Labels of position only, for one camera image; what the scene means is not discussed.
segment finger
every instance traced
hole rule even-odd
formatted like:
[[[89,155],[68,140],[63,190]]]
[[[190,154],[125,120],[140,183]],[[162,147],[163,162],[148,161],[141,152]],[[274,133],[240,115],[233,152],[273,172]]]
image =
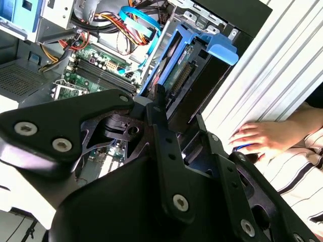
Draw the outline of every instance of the finger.
[[[243,137],[230,142],[230,144],[233,145],[234,147],[238,147],[241,145],[261,144],[261,143],[262,143],[262,139],[260,135]]]
[[[246,155],[246,154],[261,153],[261,152],[264,152],[265,150],[266,150],[266,147],[263,146],[262,144],[253,144],[253,145],[243,147],[238,151]]]
[[[254,136],[257,135],[259,133],[258,130],[243,130],[243,131],[239,131],[238,133],[234,134],[229,141],[235,141],[238,140],[240,138],[244,138],[244,137],[249,137],[249,136]]]
[[[239,131],[249,130],[249,129],[256,129],[256,128],[258,128],[258,126],[259,126],[259,123],[248,123],[248,124],[245,124],[245,125],[241,126]]]

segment ram slot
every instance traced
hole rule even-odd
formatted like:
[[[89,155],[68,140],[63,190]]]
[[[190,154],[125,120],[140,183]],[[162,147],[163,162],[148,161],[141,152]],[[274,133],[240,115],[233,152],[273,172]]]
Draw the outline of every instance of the ram slot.
[[[133,93],[136,92],[135,86],[126,82],[121,77],[118,77],[108,71],[101,70],[100,68],[93,66],[85,60],[79,60],[77,70],[86,71],[92,75],[95,75],[98,79],[109,82],[112,85],[119,87],[122,90]]]

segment ventilation grille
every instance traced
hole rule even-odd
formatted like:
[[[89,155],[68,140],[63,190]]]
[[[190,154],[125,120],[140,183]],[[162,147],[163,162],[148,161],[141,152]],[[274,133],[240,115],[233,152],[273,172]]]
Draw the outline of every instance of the ventilation grille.
[[[0,89],[24,96],[39,87],[43,78],[17,64],[0,69]]]

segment silver screw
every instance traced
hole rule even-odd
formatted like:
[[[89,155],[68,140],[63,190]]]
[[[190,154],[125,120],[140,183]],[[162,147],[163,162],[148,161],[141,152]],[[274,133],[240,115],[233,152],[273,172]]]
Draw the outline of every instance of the silver screw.
[[[126,96],[122,96],[122,95],[120,95],[120,99],[125,102],[129,101],[129,99]]]
[[[37,133],[38,128],[36,125],[30,122],[19,122],[14,127],[15,131],[19,135],[31,136]]]
[[[302,239],[301,236],[299,236],[298,234],[294,234],[294,238],[296,239],[297,242],[304,242],[304,240]]]
[[[246,161],[246,158],[244,158],[244,156],[243,156],[243,155],[239,154],[239,155],[238,155],[238,157],[240,158],[240,160],[242,160],[242,161]]]
[[[248,220],[242,219],[240,224],[243,231],[245,231],[247,235],[249,235],[250,237],[255,236],[256,232],[254,231],[252,224]]]
[[[64,138],[55,139],[52,142],[52,146],[59,152],[67,152],[72,149],[72,143]]]
[[[218,138],[216,135],[212,135],[212,138],[213,138],[215,141],[219,141],[219,138]]]
[[[186,198],[180,194],[173,196],[173,203],[175,207],[182,212],[186,212],[188,210],[188,202]]]

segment striped shirt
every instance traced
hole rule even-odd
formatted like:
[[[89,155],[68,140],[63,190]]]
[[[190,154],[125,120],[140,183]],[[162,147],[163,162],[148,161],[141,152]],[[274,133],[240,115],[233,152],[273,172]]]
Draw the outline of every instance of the striped shirt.
[[[323,129],[255,166],[294,212],[323,237]]]

